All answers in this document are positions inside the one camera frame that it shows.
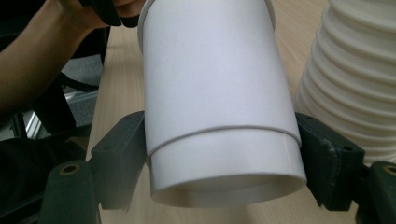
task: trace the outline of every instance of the white plastic cup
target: white plastic cup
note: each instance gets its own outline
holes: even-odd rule
[[[241,205],[305,185],[270,4],[146,2],[139,43],[155,202]]]

